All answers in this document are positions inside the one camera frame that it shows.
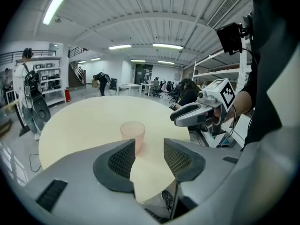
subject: fluorescent light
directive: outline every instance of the fluorescent light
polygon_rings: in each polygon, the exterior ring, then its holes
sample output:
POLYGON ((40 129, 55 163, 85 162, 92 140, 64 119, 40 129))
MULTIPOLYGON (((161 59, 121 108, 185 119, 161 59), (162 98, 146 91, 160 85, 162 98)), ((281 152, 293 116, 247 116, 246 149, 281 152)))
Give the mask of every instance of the fluorescent light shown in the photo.
POLYGON ((62 1, 63 0, 52 0, 51 4, 46 12, 46 15, 44 17, 43 24, 49 25, 56 10, 58 9, 58 7, 62 3, 62 1))
POLYGON ((159 63, 165 63, 165 64, 175 64, 174 62, 165 62, 165 61, 158 61, 159 63))
POLYGON ((131 60, 132 62, 146 62, 145 60, 131 60))
POLYGON ((109 47, 109 49, 113 50, 113 49, 121 49, 121 48, 128 48, 128 47, 131 47, 131 45, 127 44, 127 45, 114 46, 114 47, 109 47))
POLYGON ((182 50, 182 46, 176 46, 176 45, 169 45, 169 44, 161 44, 161 43, 154 43, 154 47, 167 47, 167 48, 173 48, 173 49, 179 49, 182 50))

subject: pink cup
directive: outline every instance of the pink cup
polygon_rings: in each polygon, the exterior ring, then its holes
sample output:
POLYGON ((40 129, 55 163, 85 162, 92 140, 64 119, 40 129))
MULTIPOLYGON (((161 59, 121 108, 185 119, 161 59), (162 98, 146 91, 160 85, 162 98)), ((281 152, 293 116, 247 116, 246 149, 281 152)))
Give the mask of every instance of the pink cup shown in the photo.
POLYGON ((143 145, 146 130, 145 126, 138 121, 129 121, 123 123, 120 130, 123 140, 135 139, 135 154, 137 154, 143 145))

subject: railing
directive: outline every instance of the railing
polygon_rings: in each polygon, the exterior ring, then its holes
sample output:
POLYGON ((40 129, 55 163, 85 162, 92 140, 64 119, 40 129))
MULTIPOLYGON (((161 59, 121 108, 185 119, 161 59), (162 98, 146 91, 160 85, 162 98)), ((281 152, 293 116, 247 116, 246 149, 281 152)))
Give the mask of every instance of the railing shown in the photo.
POLYGON ((83 48, 83 47, 76 47, 72 50, 69 50, 68 57, 72 58, 72 57, 74 57, 76 55, 79 55, 79 54, 81 54, 83 52, 86 52, 86 51, 88 51, 88 49, 83 48))
POLYGON ((71 63, 71 68, 75 72, 76 76, 79 78, 79 80, 83 83, 83 85, 86 85, 86 74, 85 70, 83 70, 81 67, 78 67, 78 64, 76 62, 71 63))
MULTIPOLYGON (((51 50, 32 50, 34 56, 56 56, 56 51, 51 50)), ((8 52, 0 55, 0 65, 14 62, 22 58, 23 51, 8 52)))

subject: round table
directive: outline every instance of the round table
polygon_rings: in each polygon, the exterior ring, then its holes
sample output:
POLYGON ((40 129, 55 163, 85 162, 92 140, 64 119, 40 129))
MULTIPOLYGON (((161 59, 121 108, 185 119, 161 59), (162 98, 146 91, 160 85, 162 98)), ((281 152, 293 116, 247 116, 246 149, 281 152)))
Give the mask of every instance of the round table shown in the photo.
POLYGON ((188 129, 175 126, 171 113, 167 106, 140 97, 95 97, 71 104, 44 127, 39 141, 42 167, 77 151, 120 141, 121 125, 139 121, 146 128, 144 146, 136 155, 130 180, 136 200, 144 202, 174 181, 164 160, 164 138, 189 141, 188 129))

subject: black camera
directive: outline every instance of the black camera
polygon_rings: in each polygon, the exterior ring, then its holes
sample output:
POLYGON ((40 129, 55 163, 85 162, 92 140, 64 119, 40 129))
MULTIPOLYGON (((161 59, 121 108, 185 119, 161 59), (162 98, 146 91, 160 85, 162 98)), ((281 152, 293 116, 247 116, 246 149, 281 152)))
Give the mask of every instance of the black camera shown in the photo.
POLYGON ((250 44, 252 44, 253 38, 253 23, 251 13, 248 16, 243 17, 245 26, 241 23, 233 22, 222 28, 216 30, 220 39, 221 45, 225 53, 233 55, 237 52, 242 52, 241 38, 248 37, 250 44))

